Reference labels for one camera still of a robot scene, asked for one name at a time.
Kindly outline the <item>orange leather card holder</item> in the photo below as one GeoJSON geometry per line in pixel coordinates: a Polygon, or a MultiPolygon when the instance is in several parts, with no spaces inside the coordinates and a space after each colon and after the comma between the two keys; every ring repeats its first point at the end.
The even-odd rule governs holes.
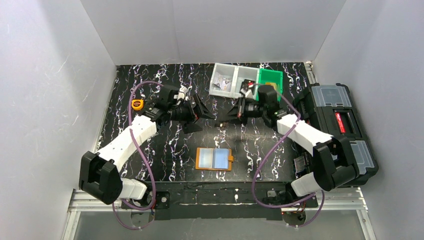
{"type": "Polygon", "coordinates": [[[231,171],[234,156],[230,148],[205,148],[196,150],[195,169],[208,171],[231,171]]]}

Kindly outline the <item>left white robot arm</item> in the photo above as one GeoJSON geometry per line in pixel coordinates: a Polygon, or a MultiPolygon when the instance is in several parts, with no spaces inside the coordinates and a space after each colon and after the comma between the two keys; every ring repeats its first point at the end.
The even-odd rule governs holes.
{"type": "Polygon", "coordinates": [[[155,182],[151,187],[136,179],[122,178],[120,171],[131,155],[171,121],[182,125],[185,134],[202,131],[199,119],[215,116],[198,94],[187,96],[183,87],[161,85],[158,97],[145,103],[129,125],[115,139],[97,152],[87,151],[81,157],[78,187],[106,205],[118,199],[142,200],[149,192],[156,197],[155,182]]]}

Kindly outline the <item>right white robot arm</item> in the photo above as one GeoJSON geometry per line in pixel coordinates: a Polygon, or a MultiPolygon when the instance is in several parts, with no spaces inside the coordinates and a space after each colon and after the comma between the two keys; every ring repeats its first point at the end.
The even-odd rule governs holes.
{"type": "Polygon", "coordinates": [[[246,95],[238,98],[216,127],[245,125],[249,118],[261,118],[283,140],[289,138],[306,150],[311,155],[311,170],[290,183],[291,194],[303,197],[317,191],[329,192],[360,175],[353,148],[345,136],[333,136],[301,120],[299,111],[270,85],[261,84],[257,95],[257,100],[246,95]]]}

